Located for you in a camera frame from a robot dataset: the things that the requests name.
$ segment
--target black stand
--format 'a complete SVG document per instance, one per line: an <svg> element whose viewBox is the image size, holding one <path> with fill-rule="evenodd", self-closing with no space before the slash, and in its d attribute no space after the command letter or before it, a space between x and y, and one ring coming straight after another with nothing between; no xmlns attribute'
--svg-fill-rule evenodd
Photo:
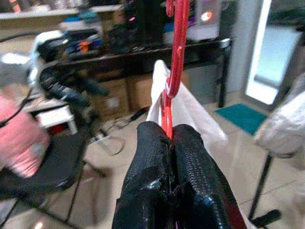
<svg viewBox="0 0 305 229"><path fill-rule="evenodd" d="M91 163L89 162L86 162L84 161L83 162L83 166L87 164L91 167L91 169L96 172L100 177L106 177L106 175L98 168L94 167ZM32 208L35 208L36 210L38 210L39 212L49 216L50 218L70 227L70 228L73 228L73 229L80 229L78 226L76 226L75 224L72 224L69 222L69 219L70 219L70 216L71 216L71 213L72 213L72 210L73 210L73 206L74 206L74 202L75 202L75 198L76 198L76 194L77 194L77 191L78 191L78 188L79 188L79 185L80 185L80 182L81 182L81 177L82 177L82 171L81 170L81 174L77 180L77 183L76 183L76 188L74 190L74 193L73 193L73 197L72 197L72 200L71 200L71 204L70 204L70 207L69 207L69 211L68 211L68 214L67 214L67 217L66 219L62 219L61 217L49 212L46 208L42 208L40 207L38 204L32 202L32 201L29 201L26 197L22 197L22 198L18 198L15 202L15 204L13 205L13 207L11 208L11 210L9 211L9 213L7 214L5 220L0 224L0 229L4 227L5 223L9 220L11 214L13 213L14 209L16 208L16 206L18 205L18 203L20 202L23 202L24 204L32 207Z"/></svg>
<svg viewBox="0 0 305 229"><path fill-rule="evenodd" d="M273 157L270 156L268 154L266 162L265 162L265 166L263 168L263 172L260 178L260 181L258 183L257 189L256 189L256 193L255 193L255 197L251 206L251 210L250 210L250 214L249 214L249 220L257 227L257 228L264 228L267 229L266 225L273 223L275 221L278 221L281 219L282 214L279 210L275 209L272 211L269 211L267 214L258 217L256 219L253 219L254 213L256 211L257 205L258 205L258 201L260 199L260 196L262 194L265 182L266 182L266 178L268 176L268 172L269 172L269 168L271 166Z"/></svg>

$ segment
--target pink fabric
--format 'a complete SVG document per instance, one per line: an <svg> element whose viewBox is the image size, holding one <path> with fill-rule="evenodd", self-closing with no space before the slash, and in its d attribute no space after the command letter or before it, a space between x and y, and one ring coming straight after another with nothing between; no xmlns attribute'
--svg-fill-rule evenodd
<svg viewBox="0 0 305 229"><path fill-rule="evenodd" d="M14 103L0 96L0 120L17 111ZM38 170L49 145L46 131L32 117L20 112L0 128L0 164L21 177L31 177Z"/></svg>

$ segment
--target light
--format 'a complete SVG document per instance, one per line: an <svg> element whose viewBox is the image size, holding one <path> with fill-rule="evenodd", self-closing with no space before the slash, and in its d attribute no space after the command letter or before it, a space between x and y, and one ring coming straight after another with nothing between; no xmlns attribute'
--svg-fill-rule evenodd
<svg viewBox="0 0 305 229"><path fill-rule="evenodd" d="M208 20L211 19L212 15L213 15L213 14L212 14L212 12L210 12L210 11L205 12L205 13L203 13L203 14L201 15L201 20L202 20L202 21L208 21Z"/></svg>
<svg viewBox="0 0 305 229"><path fill-rule="evenodd" d="M38 222L36 223L34 229L42 229L43 228L43 223L42 222Z"/></svg>

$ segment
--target tiled floor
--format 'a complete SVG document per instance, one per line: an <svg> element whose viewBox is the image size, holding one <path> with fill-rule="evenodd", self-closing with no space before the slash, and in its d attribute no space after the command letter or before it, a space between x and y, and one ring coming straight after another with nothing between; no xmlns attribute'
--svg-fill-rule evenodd
<svg viewBox="0 0 305 229"><path fill-rule="evenodd" d="M239 102L246 103L239 98L239 94L228 96L227 105ZM241 209L247 215L264 165L266 151L255 146L250 135L214 113L214 110L217 109L216 104L207 104L205 108L228 135L227 152L218 152L214 158L226 175ZM115 201L120 195L124 176L136 149L136 127L139 122L144 120L143 115L123 130L113 132L113 135L122 137L126 141L124 150L118 155L109 156L98 145L88 147L87 159L95 166L102 168L107 177L99 178L89 168L85 169L71 216L73 223L87 229L111 228ZM256 216L260 216L274 208L282 211L282 220L271 224L270 229L305 228L300 227L300 223L294 221L295 207L292 194L298 175L300 175L300 171L291 166L291 159L274 160L256 214ZM72 191L73 188L61 195L52 195L53 201L50 203L52 211L64 216L67 213L67 203L72 196ZM61 224L34 210L10 219L6 228L34 228L37 222L42 222L43 228L63 228Z"/></svg>

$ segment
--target shelf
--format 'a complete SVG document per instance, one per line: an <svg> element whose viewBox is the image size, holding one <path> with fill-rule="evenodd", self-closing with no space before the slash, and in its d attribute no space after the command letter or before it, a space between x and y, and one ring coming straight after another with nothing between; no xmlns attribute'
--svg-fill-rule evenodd
<svg viewBox="0 0 305 229"><path fill-rule="evenodd" d="M122 5L94 6L91 7L91 10L93 12L111 12L118 10L121 6ZM21 13L0 13L0 20L49 17L49 16L58 16L58 15L73 15L77 13L79 13L78 9L50 10L47 12L30 11L30 12L21 12Z"/></svg>

